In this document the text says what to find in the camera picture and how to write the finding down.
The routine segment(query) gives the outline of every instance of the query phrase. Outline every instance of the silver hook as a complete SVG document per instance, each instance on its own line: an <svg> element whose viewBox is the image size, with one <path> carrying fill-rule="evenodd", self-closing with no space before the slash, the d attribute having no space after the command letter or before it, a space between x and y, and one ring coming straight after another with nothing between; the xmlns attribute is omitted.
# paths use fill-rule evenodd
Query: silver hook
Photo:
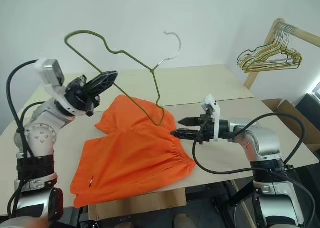
<svg viewBox="0 0 320 228"><path fill-rule="evenodd" d="M164 34L165 34L165 35L174 35L174 36L178 39L178 41L179 41L179 50L178 50L178 52L176 53L175 56L173 56L173 57L171 57L171 58L163 59L162 61L160 61L159 64L156 65L156 67L160 66L160 65L161 65L163 62L165 62L165 61L173 60L174 58L176 58L176 57L179 55L179 53L180 53L180 51L181 51L181 40L180 40L180 37L179 37L176 33L174 33L174 32L166 32L166 31L164 31Z"/></svg>

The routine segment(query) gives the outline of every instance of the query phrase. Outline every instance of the wooden rack frame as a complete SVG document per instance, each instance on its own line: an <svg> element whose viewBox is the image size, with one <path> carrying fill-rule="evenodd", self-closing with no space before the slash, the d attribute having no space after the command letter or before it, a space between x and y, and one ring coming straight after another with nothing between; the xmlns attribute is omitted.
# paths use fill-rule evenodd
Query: wooden rack frame
<svg viewBox="0 0 320 228"><path fill-rule="evenodd" d="M279 23L286 23L284 19L282 18L278 18L276 19L274 22L273 22L273 25L269 31L269 34L267 35L266 39L265 39L265 42L264 42L264 45L268 45L268 44L271 44L274 39L275 39L275 27L277 24ZM301 40L304 40L310 44L313 44L317 47L320 48L320 37L319 36L316 36L314 34L311 34L307 31L304 31L302 29L299 29L299 28L295 28L293 29L291 32L290 32L290 35L292 36L295 36ZM259 72L252 72L249 74L249 76L246 78L246 81L244 83L244 86L250 90L252 85L254 84L257 76L259 75Z"/></svg>

